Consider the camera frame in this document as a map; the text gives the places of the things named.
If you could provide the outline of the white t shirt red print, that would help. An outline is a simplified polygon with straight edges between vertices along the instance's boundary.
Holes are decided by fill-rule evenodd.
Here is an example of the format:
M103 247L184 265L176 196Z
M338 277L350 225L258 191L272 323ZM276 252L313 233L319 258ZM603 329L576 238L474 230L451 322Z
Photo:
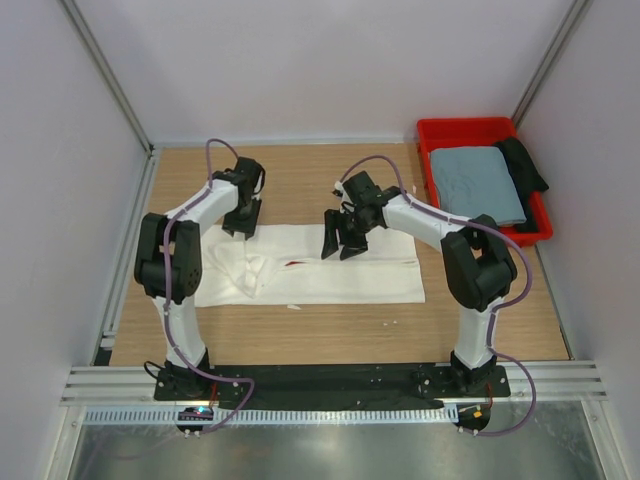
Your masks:
M219 226L201 239L203 275L195 305L321 305L423 303L414 239L375 229L368 250L323 260L324 227L260 225L249 240Z

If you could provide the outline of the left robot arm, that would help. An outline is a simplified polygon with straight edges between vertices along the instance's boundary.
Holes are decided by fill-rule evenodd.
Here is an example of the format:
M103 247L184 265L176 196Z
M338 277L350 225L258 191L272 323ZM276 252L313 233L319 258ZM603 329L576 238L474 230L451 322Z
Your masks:
M265 177L256 160L240 157L232 169L211 172L181 206L142 218L134 280L152 299L167 341L164 365L155 374L156 400L202 400L215 384L195 306L204 273L201 237L217 222L231 236L253 237Z

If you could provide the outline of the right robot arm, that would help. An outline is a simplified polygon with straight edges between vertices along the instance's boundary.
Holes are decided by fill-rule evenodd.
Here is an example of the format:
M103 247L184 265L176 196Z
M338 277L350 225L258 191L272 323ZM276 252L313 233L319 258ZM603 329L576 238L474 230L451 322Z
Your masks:
M340 207L324 212L323 260L338 254L344 261L367 252L367 235L376 228L405 233L441 254L446 284L460 312L450 381L464 396L483 390L497 363L490 350L490 315L517 277L505 241L493 234L493 219L451 216L398 186L381 189L365 171L336 183L333 194Z

